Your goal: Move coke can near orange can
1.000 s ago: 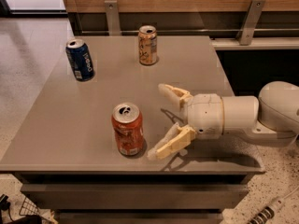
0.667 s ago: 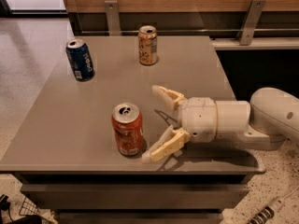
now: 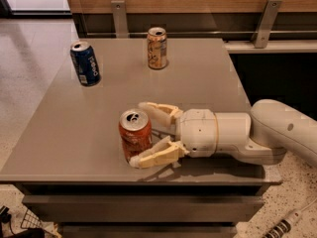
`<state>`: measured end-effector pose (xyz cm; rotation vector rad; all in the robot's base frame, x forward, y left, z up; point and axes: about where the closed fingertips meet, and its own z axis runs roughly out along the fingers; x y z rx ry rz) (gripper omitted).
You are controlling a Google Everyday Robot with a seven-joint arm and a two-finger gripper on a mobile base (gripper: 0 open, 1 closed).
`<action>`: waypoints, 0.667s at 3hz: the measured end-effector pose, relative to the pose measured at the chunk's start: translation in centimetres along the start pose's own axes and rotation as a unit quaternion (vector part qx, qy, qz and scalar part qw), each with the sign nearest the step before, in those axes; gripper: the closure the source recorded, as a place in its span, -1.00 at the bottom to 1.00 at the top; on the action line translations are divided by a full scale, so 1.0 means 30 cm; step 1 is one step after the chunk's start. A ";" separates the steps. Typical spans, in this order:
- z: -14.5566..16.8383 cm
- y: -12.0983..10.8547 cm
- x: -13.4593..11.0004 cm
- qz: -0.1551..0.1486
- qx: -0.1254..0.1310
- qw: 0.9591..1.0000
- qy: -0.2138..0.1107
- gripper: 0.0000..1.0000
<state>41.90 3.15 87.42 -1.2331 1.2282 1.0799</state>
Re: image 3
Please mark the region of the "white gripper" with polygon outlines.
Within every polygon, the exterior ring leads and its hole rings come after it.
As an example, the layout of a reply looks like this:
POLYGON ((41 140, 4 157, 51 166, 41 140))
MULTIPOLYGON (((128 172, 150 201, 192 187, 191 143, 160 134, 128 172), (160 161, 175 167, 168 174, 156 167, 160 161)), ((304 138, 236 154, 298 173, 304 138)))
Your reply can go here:
POLYGON ((215 153, 225 153, 239 157, 250 141, 251 117, 247 113, 214 113, 208 109, 183 113, 177 106, 154 102, 141 102, 138 107, 166 128, 176 121, 177 142, 164 137, 132 157, 129 165, 133 168, 168 165, 186 155, 209 158, 215 153))

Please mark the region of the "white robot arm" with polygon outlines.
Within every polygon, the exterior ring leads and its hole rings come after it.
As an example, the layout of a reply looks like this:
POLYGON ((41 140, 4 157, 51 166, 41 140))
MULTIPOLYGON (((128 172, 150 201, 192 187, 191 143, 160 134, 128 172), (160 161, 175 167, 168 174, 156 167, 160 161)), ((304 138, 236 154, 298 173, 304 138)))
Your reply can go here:
POLYGON ((257 101, 248 113, 218 113, 209 109, 182 111, 167 104, 141 102, 141 110, 162 126, 175 126, 166 136, 129 160, 145 169, 181 158, 227 154, 254 165, 276 165, 286 152, 317 166, 317 121, 281 102, 257 101))

